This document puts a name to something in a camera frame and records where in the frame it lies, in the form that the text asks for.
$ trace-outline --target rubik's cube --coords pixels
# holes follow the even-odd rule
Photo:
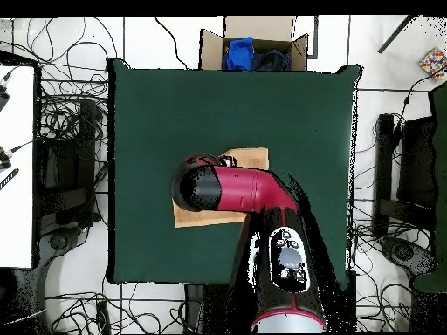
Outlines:
[[[428,74],[432,74],[447,65],[447,57],[436,47],[430,51],[419,64]],[[432,77],[440,79],[443,75],[444,70],[434,74]]]

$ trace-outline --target white floor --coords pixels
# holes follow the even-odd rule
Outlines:
[[[404,32],[402,32],[391,46],[383,53],[377,50],[393,32],[396,26],[405,18],[402,16],[320,16],[318,30],[318,59],[308,61],[309,71],[336,72],[346,63],[362,65],[363,74],[359,83],[358,92],[358,132],[357,150],[370,147],[374,142],[372,127],[381,113],[400,113],[406,92],[414,82],[425,76],[425,72],[418,65],[427,51],[434,46],[447,49],[445,22],[436,19],[418,18]],[[152,17],[131,18],[101,18],[101,22],[108,28],[114,41],[101,23],[94,18],[86,18],[86,29],[83,41],[95,42],[102,45],[108,57],[124,58],[133,68],[181,68],[182,65],[175,58],[175,48],[169,34],[158,25]],[[160,17],[160,21],[175,36],[178,55],[188,68],[198,67],[198,50],[200,30],[205,28],[218,35],[223,33],[224,17]],[[44,19],[16,19],[14,23],[14,43],[27,45],[27,31],[29,29],[29,42],[39,34],[45,25]],[[83,18],[55,19],[48,26],[52,35],[54,55],[59,55],[70,45],[76,42],[83,34]],[[299,16],[296,24],[295,37],[302,33],[310,35],[309,54],[313,54],[313,17]],[[0,41],[12,41],[11,29],[0,25]],[[49,58],[51,47],[48,38],[39,37],[33,45],[35,52],[41,58]],[[0,45],[0,50],[10,51],[10,47]],[[14,52],[29,57],[18,47]],[[86,69],[72,70],[74,79],[90,79],[93,73],[106,76],[106,53],[98,46],[85,44],[77,46],[70,51],[71,65],[95,68],[99,71]],[[58,61],[66,65],[63,57]],[[44,79],[64,79],[63,73],[53,66],[45,68],[50,74],[43,73]],[[61,71],[67,72],[66,66],[60,66]],[[405,112],[405,119],[413,119],[430,115],[427,91],[440,82],[426,80],[422,82],[413,93],[411,101]],[[102,152],[100,159],[106,158],[106,151]],[[374,166],[375,150],[358,154],[355,172],[358,174]],[[374,171],[369,171],[356,179],[355,186],[363,188],[371,184]],[[107,191],[107,181],[100,186],[99,191]],[[355,191],[356,199],[372,199],[373,187]],[[101,214],[107,220],[107,195],[98,195]],[[357,202],[356,207],[367,214],[371,212],[371,202]],[[360,211],[355,210],[354,219],[367,218]],[[388,283],[401,282],[406,284],[406,277],[402,270],[388,263],[380,252],[374,249],[365,253],[358,253],[357,264],[379,285],[379,289]],[[101,292],[102,280],[107,267],[107,227],[96,223],[90,230],[90,236],[83,246],[73,250],[56,260],[49,272],[46,285],[46,295],[58,296],[71,294],[72,299],[51,299],[48,304],[48,318],[50,321],[58,318],[63,310],[78,298],[77,293]],[[357,278],[358,298],[375,294],[373,282],[368,276]],[[123,307],[128,309],[130,298],[134,293],[135,284],[123,284],[121,287],[105,283],[105,293],[110,299],[116,300],[120,305],[121,288]],[[402,289],[389,289],[384,297],[391,305],[399,302],[409,303],[409,295]],[[183,287],[176,284],[138,284],[133,296],[132,311],[134,315],[144,312],[154,313],[161,321],[162,327],[170,323],[169,310],[178,308],[184,298]],[[378,312],[377,298],[363,300],[359,304],[358,315],[375,314]],[[94,308],[90,305],[94,317]],[[112,321],[120,319],[120,311],[109,306]],[[141,318],[147,332],[157,330],[157,323],[150,317]],[[382,322],[363,319],[361,322],[370,330],[378,330]],[[72,329],[73,323],[65,320],[60,324],[61,329]],[[180,325],[171,325],[166,333],[182,332]],[[123,333],[142,333],[136,325],[131,324]]]

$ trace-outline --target floor tile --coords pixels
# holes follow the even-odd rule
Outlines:
[[[198,68],[200,30],[222,36],[224,17],[158,17],[173,34],[178,56],[189,69]],[[153,17],[126,18],[125,59],[136,69],[184,69],[175,57],[172,37]]]
[[[184,299],[183,284],[126,283],[122,286],[122,297],[129,299]]]
[[[10,45],[1,44],[1,42],[12,43],[11,21],[0,19],[0,51],[12,52]]]
[[[103,79],[106,79],[106,58],[122,58],[122,19],[99,18],[97,20],[90,17],[62,17],[51,20],[50,18],[20,18],[15,22],[14,38],[16,44],[32,49],[38,54],[43,59],[43,63],[45,60],[51,59],[57,64],[48,65],[44,68],[43,79],[89,80],[93,74],[99,74]],[[50,44],[50,39],[45,30],[50,33],[52,44]],[[74,46],[69,52],[65,53],[71,45],[78,41],[81,44]],[[29,52],[21,51],[18,48],[17,54],[35,58]]]
[[[420,16],[391,43],[378,50],[406,16],[351,16],[349,64],[364,67],[360,88],[402,89],[427,76],[419,61],[437,46],[447,51],[446,21]],[[442,81],[427,79],[417,90],[431,90]]]
[[[347,15],[319,16],[318,58],[307,60],[308,71],[336,73],[346,65],[348,19]]]

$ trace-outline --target cable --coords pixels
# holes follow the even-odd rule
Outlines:
[[[18,323],[18,322],[21,322],[21,321],[25,321],[25,320],[27,320],[29,318],[34,318],[34,317],[36,317],[38,315],[41,315],[42,313],[44,313],[46,311],[47,311],[47,309],[45,308],[44,310],[41,310],[41,311],[36,312],[36,313],[32,313],[31,315],[26,316],[24,318],[19,318],[17,320],[13,320],[13,321],[10,321],[10,322],[7,322],[7,323],[1,323],[0,325],[11,325],[11,324],[15,324],[15,323]]]
[[[12,68],[8,73],[4,75],[2,80],[0,81],[0,85],[6,85],[8,80],[10,79],[10,75],[19,67],[20,65],[16,65],[14,68]]]
[[[437,75],[438,73],[442,72],[443,70],[445,70],[447,68],[447,64],[442,66],[441,68],[439,68],[437,71],[429,74],[428,76],[424,77],[423,79],[419,79],[417,80],[413,86],[410,87],[409,89],[409,93],[407,94],[407,96],[405,97],[404,101],[403,101],[403,108],[402,108],[402,112],[400,114],[400,119],[397,122],[397,125],[395,127],[395,130],[393,132],[393,136],[394,136],[394,149],[397,148],[397,145],[399,144],[400,139],[402,138],[402,120],[403,120],[403,114],[405,113],[405,108],[407,107],[407,105],[409,104],[409,97],[411,95],[411,93],[413,92],[413,90],[415,89],[416,85],[418,85],[419,83],[423,82],[425,79],[429,79],[430,77],[433,77],[435,75]]]
[[[371,215],[369,215],[368,213],[362,211],[361,209],[359,209],[359,210],[364,215],[366,215],[368,217],[367,220],[370,221],[372,219]],[[427,236],[427,238],[428,238],[428,240],[430,242],[430,236],[427,235],[425,230],[418,229],[415,226],[410,225],[408,223],[405,223],[405,222],[385,222],[384,224],[387,224],[390,228],[395,228],[395,230],[387,232],[387,236],[398,237],[399,235],[401,235],[402,233],[404,233],[406,231],[409,231],[411,229],[417,229],[418,231],[417,231],[416,240],[418,240],[419,234],[422,232],[422,233],[424,233]],[[378,329],[378,332],[383,332],[386,326],[388,326],[389,329],[392,332],[399,332],[399,327],[397,327],[397,325],[396,325],[397,316],[402,317],[407,322],[409,322],[410,319],[411,319],[411,317],[409,315],[409,309],[402,302],[398,303],[398,309],[396,309],[394,306],[392,306],[389,303],[389,301],[387,299],[384,298],[384,296],[383,296],[384,292],[391,286],[401,286],[402,288],[404,288],[405,290],[410,292],[412,295],[414,295],[414,292],[410,288],[407,288],[406,286],[404,286],[402,284],[399,284],[399,283],[388,284],[388,285],[384,286],[381,290],[379,290],[377,282],[370,275],[370,272],[374,268],[374,263],[373,263],[372,259],[369,258],[368,254],[367,254],[368,251],[371,250],[371,249],[375,249],[378,252],[382,253],[382,251],[379,248],[375,247],[375,244],[378,243],[379,238],[375,237],[372,234],[372,229],[373,229],[372,225],[355,225],[355,228],[354,228],[354,248],[353,248],[353,251],[352,251],[352,256],[351,256],[350,264],[349,264],[349,267],[351,269],[352,268],[356,268],[356,269],[360,270],[361,272],[363,272],[362,275],[357,274],[358,277],[367,276],[373,282],[374,287],[375,287],[375,294],[374,295],[370,295],[370,296],[366,296],[366,297],[362,297],[361,294],[357,291],[357,293],[361,296],[360,299],[357,299],[357,304],[360,303],[363,300],[367,300],[371,304],[373,304],[374,306],[377,307],[377,313],[370,314],[370,315],[365,315],[365,316],[359,316],[357,318],[357,323],[360,326],[359,331],[360,332],[370,332],[370,330],[362,322],[362,321],[365,322],[365,320],[370,320],[370,321],[381,322],[382,323],[381,327]],[[362,246],[361,246],[362,244],[367,244],[370,247],[369,250],[364,250],[362,248]],[[369,262],[371,263],[371,269],[369,269],[369,271],[364,270],[361,266],[359,266],[356,263],[355,256],[356,256],[357,253],[362,253],[369,260]],[[377,300],[377,303],[371,301],[370,298],[375,298]],[[389,315],[387,310],[391,310],[392,311],[392,316]]]
[[[135,292],[136,292],[136,287],[138,286],[138,283],[135,284],[134,287],[134,292],[132,293],[132,296],[130,296],[130,300],[129,300],[129,311],[131,313],[132,316],[134,316],[134,313],[132,312],[132,308],[130,307],[131,303],[132,303],[132,299],[134,298]]]
[[[94,196],[94,202],[96,204],[96,209],[98,210],[98,215],[100,215],[102,222],[106,225],[106,227],[108,228],[108,224],[107,222],[104,220],[104,217],[102,216],[101,212],[100,212],[100,206],[98,205],[98,198],[96,197],[96,194]]]
[[[32,55],[38,61],[39,66],[42,68],[43,74],[48,74],[50,77],[54,78],[52,73],[49,71],[49,68],[51,67],[67,77],[67,81],[65,82],[45,83],[45,80],[43,80],[43,83],[48,84],[48,86],[53,90],[53,94],[49,94],[47,89],[45,89],[48,86],[42,86],[43,96],[41,101],[42,101],[43,122],[41,127],[43,132],[45,132],[45,137],[51,137],[58,140],[72,140],[80,146],[79,157],[82,157],[83,155],[88,156],[90,155],[89,153],[92,152],[91,155],[93,156],[94,160],[97,162],[101,162],[98,159],[98,152],[100,151],[101,145],[104,143],[104,139],[107,138],[103,131],[104,124],[102,123],[102,119],[107,116],[107,106],[106,101],[105,100],[102,101],[102,99],[99,99],[99,97],[107,91],[108,81],[103,76],[100,76],[99,74],[96,73],[92,75],[90,80],[86,80],[85,82],[82,83],[75,82],[74,79],[72,78],[70,51],[72,51],[72,49],[75,47],[87,44],[99,47],[105,53],[106,58],[108,58],[107,51],[104,49],[102,45],[98,43],[87,42],[82,40],[86,31],[86,19],[82,18],[84,27],[79,38],[59,56],[54,57],[52,33],[50,32],[50,27],[51,24],[53,24],[54,19],[55,18],[51,18],[50,21],[48,22],[45,19],[45,24],[43,25],[42,29],[37,34],[37,36],[32,39],[32,41],[30,40],[30,34],[28,33],[27,37],[28,47],[20,44],[14,44],[14,46],[18,50],[25,51],[30,55]],[[98,18],[94,19],[100,23],[101,27],[106,31],[107,35],[110,37],[113,45],[113,50],[116,55],[116,47],[110,32]],[[32,21],[33,19],[30,19],[28,23],[28,30],[31,28]],[[49,58],[43,58],[34,51],[34,44],[37,42],[38,39],[42,37],[46,37],[50,44],[52,53]],[[66,59],[65,66],[68,70],[67,72],[62,71],[60,68],[57,67],[55,63],[57,60],[63,57],[65,57]],[[93,85],[93,82],[96,83],[96,85],[98,82],[103,83],[103,85],[101,85],[100,88],[98,88],[97,86]],[[97,110],[102,114],[102,117],[99,119],[98,123],[83,120],[85,124],[90,125],[94,130],[94,140],[88,142],[82,142],[82,140],[79,139],[79,123],[81,121],[79,112],[79,103],[83,100],[95,101]],[[99,143],[100,147],[98,148],[98,151],[95,152],[96,149],[94,147],[96,143]]]
[[[166,28],[166,26],[164,24],[162,24],[157,17],[154,17],[154,20],[171,36],[172,40],[174,41],[174,47],[175,47],[175,57],[177,58],[177,60],[182,63],[185,66],[185,69],[189,69],[188,66],[185,64],[185,62],[183,62],[179,57],[178,57],[178,50],[177,50],[177,42],[175,40],[174,35],[171,33],[170,30],[168,30]]]
[[[160,334],[163,334],[171,325],[173,324],[179,324],[180,326],[182,326],[183,328],[187,329],[187,330],[191,330],[192,332],[196,332],[196,330],[194,328],[192,328],[191,326],[189,326],[184,317],[182,316],[182,309],[184,307],[184,305],[186,304],[186,302],[183,302],[180,304],[178,309],[175,308],[171,308],[169,310],[169,315],[172,318],[172,321],[167,324],[161,331]],[[172,311],[175,311],[177,313],[177,317],[174,317]]]
[[[74,247],[74,248],[78,248],[78,247],[84,245],[86,243],[87,239],[88,239],[88,235],[89,234],[90,234],[90,228],[87,228],[86,238],[84,239],[84,242],[82,242],[81,244],[76,245],[76,247]]]
[[[38,141],[38,140],[42,140],[42,139],[44,139],[45,137],[46,137],[46,136],[41,136],[41,137],[38,137],[37,139],[34,139],[34,140],[31,140],[31,141],[25,142],[24,144],[19,145],[18,147],[13,147],[9,152],[11,152],[11,153],[13,154],[13,153],[15,153],[17,150],[20,150],[22,147],[25,147],[25,146],[27,146],[28,144],[31,144],[32,142],[35,142],[35,141]]]
[[[97,318],[90,318],[86,312],[85,309],[85,304],[90,303],[92,301],[98,301],[98,299],[100,300],[106,300],[108,304],[110,304],[112,307],[120,310],[120,312],[125,313],[127,315],[127,318],[123,318],[124,320],[131,320],[132,323],[136,324],[145,334],[151,334],[151,332],[147,332],[145,330],[145,328],[141,325],[141,323],[139,322],[138,318],[141,317],[151,317],[153,319],[155,319],[155,321],[158,324],[158,330],[155,332],[160,332],[161,329],[161,324],[160,324],[160,320],[158,319],[158,317],[156,315],[154,315],[153,313],[143,313],[141,315],[134,315],[131,312],[129,312],[128,310],[124,309],[124,308],[120,308],[118,305],[116,305],[113,301],[111,301],[110,299],[108,299],[104,294],[102,293],[95,293],[95,292],[85,292],[85,293],[80,293],[80,295],[86,295],[86,294],[92,294],[92,296],[90,298],[78,298],[76,299],[76,301],[68,308],[66,309],[59,318],[57,318],[51,326],[51,333],[54,333],[57,329],[58,326],[60,325],[60,322],[65,320],[65,319],[71,319],[71,321],[76,325],[77,329],[74,330],[70,330],[70,332],[75,332],[77,331],[79,335],[82,335],[82,332],[84,330],[87,331],[88,335],[93,335],[93,333],[90,330],[90,324],[96,324],[98,325],[98,319]],[[81,312],[74,312],[75,309],[78,308],[82,308],[83,313]],[[84,327],[79,326],[79,323],[76,321],[75,317],[81,317],[84,319]],[[113,326],[116,330],[119,330],[120,327],[117,325],[117,322],[111,323],[111,326]]]

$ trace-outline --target green table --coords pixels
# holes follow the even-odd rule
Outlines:
[[[286,171],[307,192],[345,284],[360,67],[337,74],[129,70],[115,59],[109,76],[115,202],[108,276],[114,282],[228,283],[241,224],[176,229],[171,178],[194,154],[268,147],[271,170],[280,177]]]

